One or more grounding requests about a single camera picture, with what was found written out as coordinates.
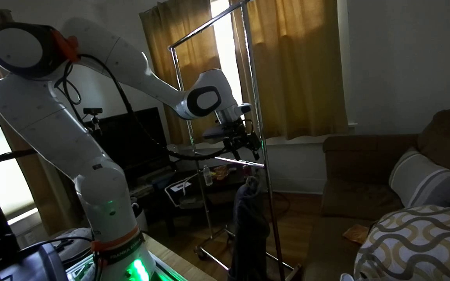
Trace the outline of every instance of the metal stand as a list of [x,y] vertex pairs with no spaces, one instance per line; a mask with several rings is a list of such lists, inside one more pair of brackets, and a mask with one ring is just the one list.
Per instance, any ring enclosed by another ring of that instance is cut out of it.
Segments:
[[[246,162],[246,160],[240,160],[240,163],[251,163],[251,165],[256,165],[256,167],[262,167],[264,168],[264,174],[265,174],[265,187],[267,187],[267,192],[268,192],[268,212],[270,212],[270,217],[271,217],[271,231],[273,231],[273,238],[274,238],[274,249],[276,249],[276,257],[274,260],[278,262],[278,271],[279,271],[279,279],[284,279],[284,265],[287,265],[285,262],[282,262],[282,252],[281,252],[281,243],[279,243],[279,234],[278,234],[278,224],[276,224],[276,220],[274,220],[274,213],[273,213],[273,206],[271,206],[271,201],[273,201],[273,192],[271,192],[271,187],[270,187],[270,176],[268,176],[268,167],[267,167],[267,146],[264,145],[264,138],[262,138],[262,117],[260,117],[260,106],[259,106],[259,93],[257,93],[257,82],[256,82],[256,71],[254,71],[254,60],[253,60],[253,49],[251,49],[251,39],[249,39],[249,21],[248,21],[248,14],[245,10],[245,4],[248,3],[248,0],[242,0],[240,3],[235,3],[232,6],[229,6],[228,9],[221,10],[220,14],[217,14],[215,17],[209,18],[207,21],[204,21],[201,26],[195,28],[193,31],[187,32],[185,35],[182,35],[181,39],[178,39],[174,43],[171,43],[168,46],[170,49],[170,54],[171,54],[171,62],[173,62],[173,67],[174,67],[174,73],[176,73],[176,82],[178,82],[178,87],[179,90],[182,90],[182,78],[181,78],[181,71],[178,68],[178,54],[176,54],[176,46],[181,45],[182,42],[189,40],[190,37],[196,35],[198,32],[204,31],[207,26],[210,26],[212,23],[215,23],[217,20],[220,20],[221,17],[224,17],[226,14],[235,10],[235,9],[240,9],[240,18],[243,21],[243,37],[245,37],[245,49],[246,49],[246,60],[248,60],[248,74],[249,74],[249,79],[251,79],[251,92],[253,92],[253,112],[254,112],[254,120],[256,120],[256,134],[259,135],[260,142],[262,142],[262,163],[260,162]],[[193,131],[192,131],[192,124],[190,121],[187,121],[187,132],[190,135],[190,142],[192,145],[193,143]],[[210,224],[210,218],[209,218],[209,210],[207,210],[207,206],[204,202],[204,212],[206,212],[206,218],[207,218],[207,226],[209,226],[209,238],[206,238],[203,243],[206,243],[207,240],[214,238],[214,235],[217,232],[212,231],[212,224]],[[223,266],[224,270],[228,270],[228,266],[220,262],[218,259],[215,259],[209,251],[204,249],[203,243],[198,246],[198,249],[201,252],[204,252],[206,256],[209,256],[210,259],[214,259],[220,266]]]

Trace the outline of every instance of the pillow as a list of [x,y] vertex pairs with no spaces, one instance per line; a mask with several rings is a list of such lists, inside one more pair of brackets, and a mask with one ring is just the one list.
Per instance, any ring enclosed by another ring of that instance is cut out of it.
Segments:
[[450,207],[385,213],[359,248],[356,279],[450,279]]
[[450,170],[431,162],[417,149],[407,149],[395,163],[390,188],[403,206],[450,206]]

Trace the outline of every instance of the desk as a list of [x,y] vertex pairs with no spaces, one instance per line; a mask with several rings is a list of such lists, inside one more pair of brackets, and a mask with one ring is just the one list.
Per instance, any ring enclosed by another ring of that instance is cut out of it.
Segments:
[[203,270],[196,268],[193,263],[187,262],[185,259],[182,259],[181,256],[178,256],[176,252],[173,252],[171,249],[168,249],[167,246],[164,246],[162,243],[159,243],[157,240],[154,240],[153,237],[149,237],[146,234],[145,234],[145,245],[146,245],[146,249],[153,256],[156,256],[164,263],[171,266],[182,277],[185,277],[189,281],[193,281],[193,279],[212,281],[214,279],[212,276],[209,276]]

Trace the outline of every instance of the green light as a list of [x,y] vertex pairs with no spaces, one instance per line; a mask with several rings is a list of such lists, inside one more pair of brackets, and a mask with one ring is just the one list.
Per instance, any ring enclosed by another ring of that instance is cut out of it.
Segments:
[[142,263],[140,259],[134,259],[128,268],[126,268],[126,273],[128,273],[128,279],[129,281],[137,281],[137,279],[142,279],[142,281],[149,281],[149,276]]

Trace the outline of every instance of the metal rack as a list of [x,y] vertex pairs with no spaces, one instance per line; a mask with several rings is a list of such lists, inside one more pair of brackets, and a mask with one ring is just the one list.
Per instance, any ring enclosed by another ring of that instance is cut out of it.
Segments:
[[[264,138],[262,138],[262,117],[260,117],[260,106],[259,106],[259,93],[257,93],[257,82],[256,82],[256,70],[254,70],[254,60],[253,60],[253,49],[251,49],[251,37],[249,37],[249,20],[248,20],[248,14],[246,14],[246,6],[248,0],[242,0],[235,4],[231,4],[228,9],[223,9],[220,14],[217,14],[215,17],[209,18],[207,21],[204,21],[203,24],[199,24],[198,28],[192,29],[190,32],[187,32],[185,35],[182,35],[181,39],[178,39],[176,42],[173,42],[171,45],[168,45],[168,49],[170,49],[170,54],[171,54],[171,62],[173,62],[173,68],[174,68],[174,73],[176,73],[176,82],[178,82],[178,87],[179,90],[184,90],[184,85],[182,85],[182,78],[181,78],[181,71],[179,71],[179,67],[178,67],[178,53],[176,53],[176,46],[181,45],[182,42],[192,39],[193,35],[199,34],[201,31],[204,31],[206,28],[209,28],[210,24],[214,24],[217,20],[220,20],[221,17],[234,12],[234,10],[239,10],[240,12],[240,20],[243,23],[243,43],[245,43],[245,54],[246,54],[246,60],[248,60],[248,78],[251,81],[251,101],[253,101],[253,113],[254,113],[254,132],[259,135],[260,142],[264,143]],[[189,138],[190,138],[190,143],[193,145],[193,131],[192,131],[192,123],[187,121],[187,134],[189,134]],[[264,176],[265,176],[265,187],[267,187],[267,201],[268,201],[268,212],[270,212],[270,217],[271,217],[271,232],[273,232],[273,238],[274,238],[274,249],[276,249],[276,256],[273,254],[268,254],[270,257],[273,257],[276,262],[278,262],[278,273],[279,273],[279,279],[284,279],[284,266],[287,268],[293,268],[290,266],[289,263],[285,263],[282,260],[282,252],[281,252],[281,243],[279,243],[279,232],[278,232],[278,224],[276,224],[276,220],[274,220],[274,213],[273,213],[273,206],[271,206],[271,201],[273,201],[273,192],[271,192],[271,187],[270,187],[270,176],[268,176],[268,167],[267,167],[267,146],[265,145],[260,145],[260,159],[262,162],[248,162],[248,160],[234,160],[234,159],[226,159],[226,157],[215,157],[218,160],[229,160],[229,162],[239,162],[239,163],[243,163],[243,165],[253,165],[253,167],[260,167],[264,168]],[[204,248],[204,243],[212,240],[214,235],[220,231],[223,231],[224,227],[220,227],[218,231],[212,231],[212,224],[210,224],[210,218],[209,218],[209,209],[206,206],[206,202],[203,204],[204,207],[204,212],[206,212],[206,220],[207,220],[207,226],[209,226],[209,237],[198,245],[198,252],[201,254],[206,254],[207,257],[210,257],[212,260],[215,260],[221,268],[228,270],[228,266],[218,260],[217,257],[214,257],[206,248]]]

